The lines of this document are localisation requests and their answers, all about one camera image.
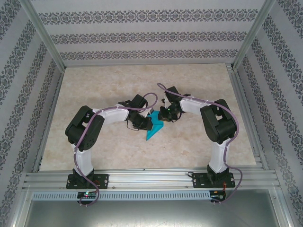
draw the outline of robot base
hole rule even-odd
[[[72,170],[73,174],[69,174],[67,178],[67,189],[95,189],[95,187],[79,175],[75,169]],[[108,186],[108,174],[94,174],[94,170],[86,176],[92,182],[94,182],[99,189],[107,189]]]
[[[233,174],[229,173],[229,168],[220,174],[212,173],[212,169],[207,166],[207,173],[193,173],[194,188],[222,188],[225,183],[226,188],[234,188],[236,186]]]

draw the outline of blue plastic piece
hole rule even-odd
[[[148,141],[154,134],[156,134],[164,126],[164,122],[158,120],[158,114],[159,111],[154,111],[152,112],[152,114],[147,115],[148,117],[151,117],[151,122],[153,126],[152,129],[150,131],[147,131],[146,133],[146,141]]]

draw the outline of marble floor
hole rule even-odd
[[[154,109],[159,110],[164,92],[158,82],[175,86],[182,94],[225,99],[240,123],[227,161],[255,165],[225,64],[129,65],[66,69],[40,170],[72,170],[73,150],[64,131],[81,106],[105,108],[136,94],[155,92],[159,101]],[[146,98],[153,103],[154,97]],[[95,169],[207,166],[211,148],[201,116],[185,113],[176,123],[165,122],[148,141],[146,131],[132,131],[126,122],[104,126],[92,148],[92,163]]]

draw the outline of aluminum frame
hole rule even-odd
[[[66,66],[64,64],[64,61],[59,54],[55,44],[53,43],[53,40],[51,36],[48,34],[41,18],[39,17],[38,13],[36,12],[31,0],[20,0],[19,1],[22,8],[25,10],[26,14],[30,18],[31,22],[33,23],[36,31],[40,35],[42,41],[46,45],[48,51],[51,53],[52,58],[56,62],[60,72],[64,72]]]
[[[49,131],[51,129],[53,116],[54,116],[55,109],[56,109],[56,106],[57,106],[57,102],[58,102],[59,93],[60,93],[60,90],[61,90],[61,85],[62,85],[62,82],[63,82],[63,78],[64,78],[64,75],[60,78],[60,81],[59,81],[59,85],[58,85],[58,89],[57,89],[56,94],[55,94],[55,99],[54,99],[54,102],[53,102],[53,106],[52,106],[51,111],[50,111],[50,116],[49,116],[49,119],[46,123],[46,133],[44,134],[44,136],[42,138],[42,142],[41,142],[40,149],[38,151],[37,159],[36,159],[36,162],[34,163],[33,172],[38,172],[39,169],[40,169],[40,165],[41,165],[41,162],[42,162],[42,157],[43,157],[44,150],[45,150],[45,147],[46,147],[47,138],[48,138],[48,135],[49,135]]]
[[[232,70],[231,64],[226,64],[232,87],[234,89],[240,112],[243,117],[251,147],[256,160],[255,166],[239,166],[243,171],[243,181],[238,190],[269,190],[272,204],[276,212],[276,217],[280,226],[294,226],[288,207],[286,205],[278,177],[275,170],[269,170],[263,151],[259,144],[256,129],[249,112],[247,101],[244,99],[236,72]],[[209,190],[221,190],[222,188],[194,189],[192,179],[187,176],[187,172],[207,172],[206,167],[196,168],[164,168],[164,169],[127,169],[127,170],[96,170],[96,174],[109,174],[108,189],[101,192],[143,192],[143,191],[169,191],[169,192],[197,192]],[[234,174],[235,182],[238,183],[240,174]],[[39,171],[37,173],[27,173],[22,187],[21,196],[17,204],[15,215],[13,216],[12,227],[24,226],[29,212],[30,204],[35,192],[82,192],[84,190],[66,189],[66,181],[71,171]]]
[[[232,65],[233,69],[236,70],[243,60],[247,50],[249,49],[250,45],[252,44],[253,40],[255,39],[259,29],[262,27],[264,20],[266,19],[267,15],[269,14],[271,8],[273,7],[276,0],[265,0],[257,17],[251,26],[249,32],[247,33]]]

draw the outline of striped wallpaper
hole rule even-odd
[[[231,63],[264,0],[34,0],[67,66]]]
[[[303,226],[303,0],[278,0],[238,68],[295,226]]]
[[[62,73],[17,0],[0,2],[0,227],[31,172]]]

